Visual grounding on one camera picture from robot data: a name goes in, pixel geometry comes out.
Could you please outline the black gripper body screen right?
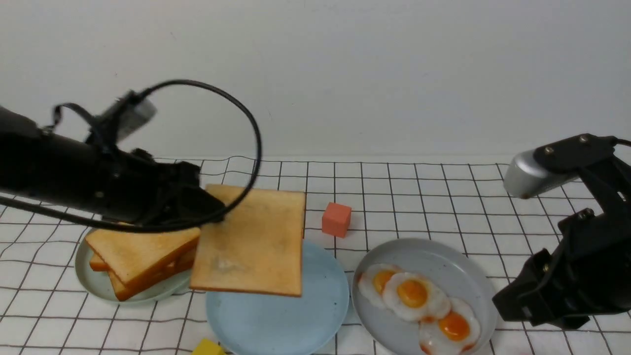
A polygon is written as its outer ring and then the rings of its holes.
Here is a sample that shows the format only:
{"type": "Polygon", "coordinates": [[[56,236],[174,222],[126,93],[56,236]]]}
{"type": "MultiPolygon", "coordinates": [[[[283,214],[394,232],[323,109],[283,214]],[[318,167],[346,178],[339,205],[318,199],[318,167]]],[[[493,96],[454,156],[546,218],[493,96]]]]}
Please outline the black gripper body screen right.
{"type": "MultiPolygon", "coordinates": [[[[630,215],[589,216],[586,210],[558,224],[562,240],[552,254],[551,296],[556,319],[548,325],[576,330],[590,316],[630,310],[630,215]]],[[[531,323],[532,326],[544,323],[531,323]]]]}

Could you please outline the black gripper body screen left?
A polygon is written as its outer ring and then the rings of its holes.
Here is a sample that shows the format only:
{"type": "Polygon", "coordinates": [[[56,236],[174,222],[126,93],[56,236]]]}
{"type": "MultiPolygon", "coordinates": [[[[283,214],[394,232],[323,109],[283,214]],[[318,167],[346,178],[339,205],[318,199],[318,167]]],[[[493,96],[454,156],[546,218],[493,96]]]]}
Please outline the black gripper body screen left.
{"type": "Polygon", "coordinates": [[[120,159],[106,192],[106,221],[164,225],[196,218],[198,165],[160,163],[141,149],[122,151],[120,159]]]}

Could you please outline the left gripper black finger screen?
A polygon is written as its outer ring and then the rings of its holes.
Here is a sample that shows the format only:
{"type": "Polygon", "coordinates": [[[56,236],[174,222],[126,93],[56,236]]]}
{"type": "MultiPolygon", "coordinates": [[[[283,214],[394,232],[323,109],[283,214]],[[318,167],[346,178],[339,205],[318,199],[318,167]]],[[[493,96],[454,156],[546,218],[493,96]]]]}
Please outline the left gripper black finger screen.
{"type": "Polygon", "coordinates": [[[223,222],[226,205],[199,186],[185,187],[185,222],[207,224],[223,222]]]}

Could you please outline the right gripper black finger screen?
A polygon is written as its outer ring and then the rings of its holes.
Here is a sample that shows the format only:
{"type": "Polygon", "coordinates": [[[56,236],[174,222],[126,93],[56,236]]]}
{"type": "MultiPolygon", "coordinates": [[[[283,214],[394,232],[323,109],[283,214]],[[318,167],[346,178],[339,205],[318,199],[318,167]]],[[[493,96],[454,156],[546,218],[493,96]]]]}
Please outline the right gripper black finger screen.
{"type": "Polygon", "coordinates": [[[552,323],[556,316],[552,310],[554,297],[552,254],[547,249],[530,256],[518,276],[492,297],[493,304],[504,321],[552,323]]]}

